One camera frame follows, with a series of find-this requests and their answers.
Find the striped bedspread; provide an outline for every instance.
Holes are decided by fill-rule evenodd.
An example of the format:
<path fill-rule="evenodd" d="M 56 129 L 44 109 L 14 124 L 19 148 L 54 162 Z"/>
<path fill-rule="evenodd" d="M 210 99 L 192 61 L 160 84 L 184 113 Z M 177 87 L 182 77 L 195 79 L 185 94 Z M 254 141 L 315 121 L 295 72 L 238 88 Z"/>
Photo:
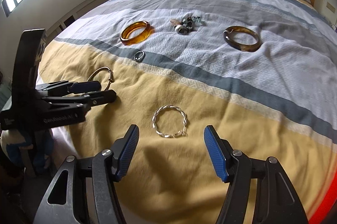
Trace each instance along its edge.
<path fill-rule="evenodd" d="M 204 23 L 178 35 L 170 20 L 186 16 Z M 121 31 L 143 20 L 154 33 L 124 46 Z M 257 32 L 262 46 L 254 53 L 230 47 L 222 32 L 234 25 Z M 318 223 L 325 196 L 336 198 L 329 192 L 337 168 L 336 44 L 336 33 L 304 0 L 110 0 L 65 29 L 43 55 L 39 81 L 86 81 L 108 66 L 118 95 L 93 107 L 86 122 L 54 129 L 55 153 L 62 160 L 64 151 L 93 156 L 137 124 L 138 147 L 116 184 L 121 203 L 152 223 L 212 224 L 228 185 L 216 176 L 203 141 L 211 124 L 249 157 L 275 156 L 310 223 Z M 141 63 L 133 60 L 138 50 L 145 52 Z M 105 86 L 108 73 L 97 79 Z M 151 118 L 164 105 L 186 113 L 188 136 L 156 134 Z M 157 125 L 174 133 L 182 129 L 181 115 L 167 111 Z M 245 223 L 254 202 L 251 194 Z"/>

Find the brown bangle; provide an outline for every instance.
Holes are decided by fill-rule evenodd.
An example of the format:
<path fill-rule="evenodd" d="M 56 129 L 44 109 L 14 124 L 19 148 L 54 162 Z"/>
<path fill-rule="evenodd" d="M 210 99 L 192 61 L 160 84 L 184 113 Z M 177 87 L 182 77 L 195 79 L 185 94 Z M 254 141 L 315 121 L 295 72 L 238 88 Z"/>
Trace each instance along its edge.
<path fill-rule="evenodd" d="M 134 30 L 139 29 L 141 27 L 145 27 L 143 32 L 141 32 L 139 35 L 133 38 L 129 38 L 130 34 Z M 121 33 L 121 36 L 120 36 L 121 42 L 124 45 L 140 43 L 147 39 L 147 37 L 150 35 L 150 30 L 151 30 L 151 26 L 147 21 L 138 21 L 138 22 L 132 23 L 131 25 L 126 27 L 124 31 Z"/>
<path fill-rule="evenodd" d="M 228 35 L 232 32 L 241 32 L 241 33 L 247 33 L 249 35 L 251 35 L 252 37 L 255 38 L 256 43 L 254 44 L 241 44 L 241 43 L 237 43 L 234 40 L 232 40 L 231 38 L 228 37 Z M 257 33 L 255 33 L 254 31 L 246 28 L 246 27 L 242 27 L 242 26 L 231 26 L 228 27 L 224 32 L 223 32 L 223 37 L 225 39 L 225 41 L 232 47 L 234 47 L 235 49 L 241 50 L 241 51 L 245 51 L 245 52 L 255 52 L 257 49 L 260 48 L 260 46 L 262 45 L 262 42 L 260 40 L 260 37 Z"/>
<path fill-rule="evenodd" d="M 106 90 L 109 89 L 110 84 L 113 82 L 112 76 L 113 76 L 114 73 L 112 72 L 112 70 L 111 70 L 109 67 L 101 67 L 101 68 L 98 68 L 95 72 L 93 72 L 93 73 L 91 74 L 91 76 L 88 78 L 87 82 L 88 82 L 88 81 L 92 81 L 93 78 L 94 78 L 94 76 L 97 75 L 99 72 L 101 72 L 101 71 L 103 71 L 103 70 L 108 70 L 108 72 L 109 72 L 109 80 L 108 80 L 108 82 L 107 82 L 106 88 L 104 89 L 104 91 L 106 91 Z"/>

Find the screw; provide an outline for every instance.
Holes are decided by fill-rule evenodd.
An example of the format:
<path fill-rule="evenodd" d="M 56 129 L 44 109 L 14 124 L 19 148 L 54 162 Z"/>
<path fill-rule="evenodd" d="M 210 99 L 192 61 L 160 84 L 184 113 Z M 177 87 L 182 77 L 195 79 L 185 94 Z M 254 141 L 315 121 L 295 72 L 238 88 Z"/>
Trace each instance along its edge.
<path fill-rule="evenodd" d="M 269 158 L 269 162 L 270 162 L 270 163 L 277 163 L 277 159 L 274 158 L 274 157 L 270 157 L 270 158 Z"/>
<path fill-rule="evenodd" d="M 75 157 L 74 156 L 67 156 L 66 161 L 67 162 L 72 162 L 74 161 Z"/>
<path fill-rule="evenodd" d="M 233 150 L 233 155 L 235 155 L 236 157 L 240 157 L 242 156 L 242 152 L 240 150 Z"/>
<path fill-rule="evenodd" d="M 109 149 L 105 149 L 105 150 L 103 150 L 102 151 L 102 153 L 101 153 L 103 156 L 108 156 L 109 154 L 111 154 L 111 150 L 109 150 Z"/>

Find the red object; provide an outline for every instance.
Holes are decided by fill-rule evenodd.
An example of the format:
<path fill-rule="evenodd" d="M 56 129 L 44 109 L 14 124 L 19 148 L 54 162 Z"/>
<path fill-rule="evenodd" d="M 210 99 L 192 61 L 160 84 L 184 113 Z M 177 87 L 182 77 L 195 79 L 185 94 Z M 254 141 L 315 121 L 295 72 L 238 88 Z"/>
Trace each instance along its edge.
<path fill-rule="evenodd" d="M 320 224 L 326 217 L 328 212 L 331 210 L 336 200 L 337 200 L 337 173 L 335 173 L 335 177 L 332 180 L 330 188 L 326 192 L 326 195 L 322 203 L 320 204 L 314 215 L 310 218 L 309 224 Z"/>

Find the twisted silver bracelet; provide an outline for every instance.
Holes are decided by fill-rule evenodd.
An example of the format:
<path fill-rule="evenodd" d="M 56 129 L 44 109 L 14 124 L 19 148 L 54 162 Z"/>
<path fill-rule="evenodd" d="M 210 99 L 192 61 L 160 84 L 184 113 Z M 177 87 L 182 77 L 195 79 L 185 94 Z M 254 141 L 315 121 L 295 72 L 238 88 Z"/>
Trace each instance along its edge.
<path fill-rule="evenodd" d="M 158 128 L 157 128 L 157 125 L 156 125 L 156 117 L 157 115 L 159 114 L 159 112 L 161 110 L 165 110 L 167 108 L 170 108 L 170 109 L 175 109 L 177 111 L 179 111 L 181 113 L 181 115 L 183 116 L 184 120 L 183 120 L 183 130 L 182 131 L 178 131 L 177 133 L 175 134 L 171 134 L 171 135 L 166 135 L 160 131 L 158 131 Z M 186 114 L 177 106 L 173 106 L 173 105 L 166 105 L 166 106 L 163 106 L 163 107 L 160 107 L 153 115 L 152 117 L 152 127 L 156 130 L 156 133 L 159 135 L 159 136 L 162 136 L 162 137 L 177 137 L 177 136 L 184 136 L 186 135 L 185 131 L 186 131 L 186 125 L 187 125 L 187 117 L 186 117 Z"/>

